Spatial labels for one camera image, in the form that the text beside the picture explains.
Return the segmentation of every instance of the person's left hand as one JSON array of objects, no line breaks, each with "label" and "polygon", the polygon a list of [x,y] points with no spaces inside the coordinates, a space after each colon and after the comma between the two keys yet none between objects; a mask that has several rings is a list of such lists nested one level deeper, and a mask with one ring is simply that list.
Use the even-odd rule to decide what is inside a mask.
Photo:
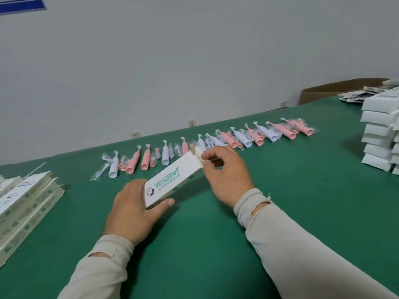
[{"label": "person's left hand", "polygon": [[114,200],[102,235],[117,235],[137,246],[150,233],[152,226],[174,205],[167,198],[151,210],[144,209],[140,201],[140,190],[145,179],[135,179],[126,184]]}]

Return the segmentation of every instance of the blue sign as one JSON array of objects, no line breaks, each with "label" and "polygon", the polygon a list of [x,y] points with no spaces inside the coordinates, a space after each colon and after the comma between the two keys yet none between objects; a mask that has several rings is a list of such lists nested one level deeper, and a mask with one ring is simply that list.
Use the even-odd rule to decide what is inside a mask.
[{"label": "blue sign", "polygon": [[0,15],[43,9],[43,0],[0,0]]}]

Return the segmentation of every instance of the hand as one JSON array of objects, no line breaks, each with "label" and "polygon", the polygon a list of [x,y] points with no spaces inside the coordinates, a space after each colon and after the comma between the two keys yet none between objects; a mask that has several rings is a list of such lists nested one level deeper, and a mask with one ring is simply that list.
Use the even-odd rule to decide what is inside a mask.
[{"label": "hand", "polygon": [[121,236],[137,246],[148,236],[161,216],[174,205],[175,201],[168,198],[151,210],[144,209],[140,201],[140,191],[145,182],[145,179],[135,179],[115,196],[103,235]]},{"label": "hand", "polygon": [[247,165],[230,146],[213,147],[202,153],[201,158],[213,193],[226,205],[233,208],[246,191],[255,188]]}]

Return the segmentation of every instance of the forearm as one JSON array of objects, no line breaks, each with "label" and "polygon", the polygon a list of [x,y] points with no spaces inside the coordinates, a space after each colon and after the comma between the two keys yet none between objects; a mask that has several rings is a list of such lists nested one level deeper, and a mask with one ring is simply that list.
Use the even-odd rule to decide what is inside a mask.
[{"label": "forearm", "polygon": [[[252,213],[265,200],[270,204]],[[259,190],[245,193],[234,212],[282,299],[397,298],[306,232]]]},{"label": "forearm", "polygon": [[[102,236],[76,266],[71,280],[58,299],[119,298],[121,283],[127,279],[126,265],[132,256],[133,244],[119,236]],[[111,258],[90,257],[105,253]]]}]

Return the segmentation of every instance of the sleeve cuff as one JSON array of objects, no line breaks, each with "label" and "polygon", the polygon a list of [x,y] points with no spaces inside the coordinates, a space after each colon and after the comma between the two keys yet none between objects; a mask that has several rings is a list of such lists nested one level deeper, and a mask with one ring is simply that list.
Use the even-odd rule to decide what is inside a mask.
[{"label": "sleeve cuff", "polygon": [[233,209],[240,225],[245,228],[247,227],[249,221],[252,219],[251,213],[262,202],[273,203],[270,200],[270,196],[265,197],[257,188],[246,191],[240,197]]},{"label": "sleeve cuff", "polygon": [[87,256],[94,253],[106,253],[111,256],[111,260],[122,268],[126,268],[130,257],[133,254],[134,244],[126,238],[116,235],[104,235],[94,245]]}]

